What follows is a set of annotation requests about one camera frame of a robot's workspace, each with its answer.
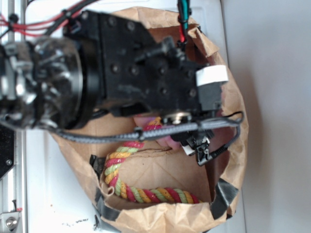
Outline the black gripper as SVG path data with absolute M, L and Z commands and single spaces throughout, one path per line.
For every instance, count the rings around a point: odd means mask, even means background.
M 209 116 L 222 105 L 225 65 L 189 60 L 172 37 L 156 42 L 140 23 L 84 11 L 64 36 L 77 46 L 84 78 L 82 108 L 116 117 L 185 113 Z

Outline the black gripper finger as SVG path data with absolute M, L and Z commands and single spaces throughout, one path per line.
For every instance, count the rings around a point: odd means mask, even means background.
M 206 164 L 211 158 L 209 152 L 210 139 L 214 137 L 212 130 L 182 132 L 172 135 L 175 142 L 179 142 L 188 156 L 196 156 L 199 166 Z

